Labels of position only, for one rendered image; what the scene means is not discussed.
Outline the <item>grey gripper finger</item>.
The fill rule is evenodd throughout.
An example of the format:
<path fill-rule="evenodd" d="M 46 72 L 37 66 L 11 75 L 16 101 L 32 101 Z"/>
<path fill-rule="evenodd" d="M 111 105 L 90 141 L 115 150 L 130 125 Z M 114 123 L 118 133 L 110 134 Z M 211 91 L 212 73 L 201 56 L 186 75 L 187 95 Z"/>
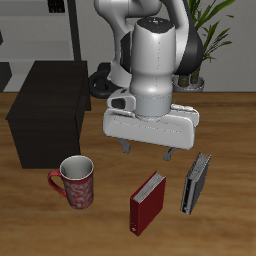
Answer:
<path fill-rule="evenodd" d="M 131 150 L 131 144 L 128 143 L 125 139 L 119 138 L 119 142 L 122 146 L 122 151 L 124 153 L 129 153 Z"/>
<path fill-rule="evenodd" d="M 175 147 L 170 147 L 168 150 L 165 150 L 163 155 L 163 160 L 170 161 L 172 153 L 176 150 Z"/>

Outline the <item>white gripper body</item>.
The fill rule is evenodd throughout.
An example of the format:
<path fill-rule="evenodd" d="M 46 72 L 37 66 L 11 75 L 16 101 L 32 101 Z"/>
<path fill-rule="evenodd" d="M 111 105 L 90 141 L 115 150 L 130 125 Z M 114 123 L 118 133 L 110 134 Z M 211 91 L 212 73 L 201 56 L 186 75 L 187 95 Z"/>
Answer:
<path fill-rule="evenodd" d="M 109 108 L 104 113 L 106 136 L 189 150 L 194 145 L 199 113 L 188 106 L 172 104 L 157 121 L 138 119 L 134 113 Z"/>

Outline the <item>black book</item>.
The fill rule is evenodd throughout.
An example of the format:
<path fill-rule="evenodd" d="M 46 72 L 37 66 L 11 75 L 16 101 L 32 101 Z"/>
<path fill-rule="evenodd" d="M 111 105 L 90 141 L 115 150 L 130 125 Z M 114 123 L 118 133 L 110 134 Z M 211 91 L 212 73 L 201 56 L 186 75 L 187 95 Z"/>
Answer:
<path fill-rule="evenodd" d="M 180 210 L 191 214 L 202 192 L 211 156 L 199 153 L 190 168 L 184 184 Z"/>

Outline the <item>red book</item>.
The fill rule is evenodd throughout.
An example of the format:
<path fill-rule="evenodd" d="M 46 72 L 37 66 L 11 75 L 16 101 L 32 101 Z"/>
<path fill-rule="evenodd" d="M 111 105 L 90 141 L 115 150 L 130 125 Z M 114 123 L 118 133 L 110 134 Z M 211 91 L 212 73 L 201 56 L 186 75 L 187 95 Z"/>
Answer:
<path fill-rule="evenodd" d="M 130 196 L 130 231 L 139 236 L 163 208 L 166 177 L 155 171 Z"/>

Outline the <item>red patterned mug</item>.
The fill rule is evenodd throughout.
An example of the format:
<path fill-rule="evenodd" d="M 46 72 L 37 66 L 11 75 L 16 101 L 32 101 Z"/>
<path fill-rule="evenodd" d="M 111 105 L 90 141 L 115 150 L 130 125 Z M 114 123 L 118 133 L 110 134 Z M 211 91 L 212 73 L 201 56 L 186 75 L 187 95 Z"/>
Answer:
<path fill-rule="evenodd" d="M 66 158 L 58 170 L 48 174 L 49 185 L 67 198 L 74 209 L 88 208 L 94 199 L 93 192 L 94 164 L 82 155 Z"/>

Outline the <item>dark brown desk caddy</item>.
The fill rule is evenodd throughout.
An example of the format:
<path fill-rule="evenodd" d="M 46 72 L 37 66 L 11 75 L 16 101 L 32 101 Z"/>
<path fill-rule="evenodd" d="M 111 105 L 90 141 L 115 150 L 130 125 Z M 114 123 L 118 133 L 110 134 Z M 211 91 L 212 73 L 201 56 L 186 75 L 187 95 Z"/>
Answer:
<path fill-rule="evenodd" d="M 21 166 L 57 168 L 78 155 L 90 109 L 85 61 L 36 61 L 6 116 Z"/>

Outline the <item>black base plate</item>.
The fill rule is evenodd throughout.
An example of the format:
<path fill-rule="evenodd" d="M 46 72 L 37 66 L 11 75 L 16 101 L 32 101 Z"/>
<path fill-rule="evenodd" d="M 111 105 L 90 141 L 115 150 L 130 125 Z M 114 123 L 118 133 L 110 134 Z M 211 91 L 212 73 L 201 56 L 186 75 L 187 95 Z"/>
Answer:
<path fill-rule="evenodd" d="M 96 72 L 89 77 L 90 94 L 98 99 L 107 99 L 119 86 L 107 79 L 111 71 L 111 63 L 100 63 Z"/>

